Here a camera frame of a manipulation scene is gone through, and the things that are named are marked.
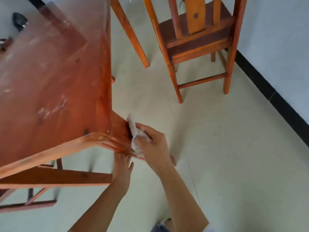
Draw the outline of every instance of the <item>person's right hand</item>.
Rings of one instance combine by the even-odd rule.
[[[147,125],[136,123],[138,129],[143,130],[152,139],[149,143],[144,137],[137,136],[136,142],[144,152],[145,161],[152,170],[160,175],[166,168],[174,167],[168,153],[168,144],[164,133],[161,133]]]

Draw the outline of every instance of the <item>chair back slat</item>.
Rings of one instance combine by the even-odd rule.
[[[205,29],[205,0],[185,0],[189,35]]]
[[[182,37],[182,32],[181,32],[181,25],[176,0],[168,0],[168,3],[170,5],[175,35],[177,39],[180,39]]]
[[[220,22],[221,0],[214,0],[213,4],[213,24],[216,24]]]

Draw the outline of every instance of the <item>hand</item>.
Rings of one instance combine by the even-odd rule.
[[[152,170],[160,176],[166,168],[174,167],[168,152],[168,144],[165,139],[164,133],[136,123],[136,127],[143,130],[152,139],[150,143],[144,137],[137,136],[136,142],[144,152],[145,161],[152,168]]]
[[[126,195],[130,186],[131,173],[134,167],[133,162],[129,166],[130,160],[130,156],[114,153],[112,184],[117,186],[117,190],[122,197]]]

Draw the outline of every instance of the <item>wooden table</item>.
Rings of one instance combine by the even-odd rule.
[[[57,0],[28,19],[0,61],[0,202],[17,188],[29,197],[0,212],[56,203],[33,202],[34,187],[110,184],[112,174],[63,170],[61,157],[93,146],[135,157],[127,121],[112,111],[110,0]],[[58,169],[44,164],[56,159]]]

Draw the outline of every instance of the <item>forearm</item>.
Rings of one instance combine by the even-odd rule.
[[[172,212],[177,232],[202,232],[209,224],[199,205],[174,167],[158,174]]]
[[[123,196],[118,186],[111,183],[70,231],[106,232]]]

